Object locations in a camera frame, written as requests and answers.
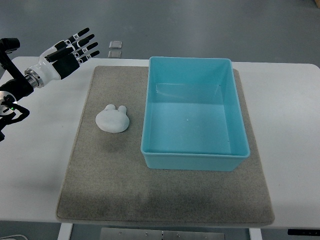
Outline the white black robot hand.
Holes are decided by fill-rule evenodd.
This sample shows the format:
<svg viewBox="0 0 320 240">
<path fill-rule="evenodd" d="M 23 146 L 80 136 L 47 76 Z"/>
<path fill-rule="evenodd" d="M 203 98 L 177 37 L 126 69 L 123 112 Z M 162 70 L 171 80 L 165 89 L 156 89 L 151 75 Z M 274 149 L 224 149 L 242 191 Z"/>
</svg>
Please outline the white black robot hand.
<svg viewBox="0 0 320 240">
<path fill-rule="evenodd" d="M 94 34 L 87 35 L 90 29 L 73 34 L 44 51 L 38 58 L 38 63 L 25 70 L 25 78 L 33 88 L 42 88 L 52 80 L 63 80 L 80 65 L 100 52 L 96 50 L 97 42 L 91 42 Z"/>
</svg>

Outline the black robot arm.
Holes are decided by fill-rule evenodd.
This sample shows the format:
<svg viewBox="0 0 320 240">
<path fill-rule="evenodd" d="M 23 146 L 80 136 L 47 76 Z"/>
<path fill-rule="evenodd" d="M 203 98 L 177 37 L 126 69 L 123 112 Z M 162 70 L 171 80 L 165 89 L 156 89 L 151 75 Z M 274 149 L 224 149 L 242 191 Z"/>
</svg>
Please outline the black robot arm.
<svg viewBox="0 0 320 240">
<path fill-rule="evenodd" d="M 18 105 L 17 102 L 29 96 L 34 87 L 13 64 L 8 54 L 20 47 L 17 38 L 2 38 L 0 40 L 0 66 L 9 72 L 12 79 L 0 86 L 0 129 L 23 121 L 30 111 Z"/>
</svg>

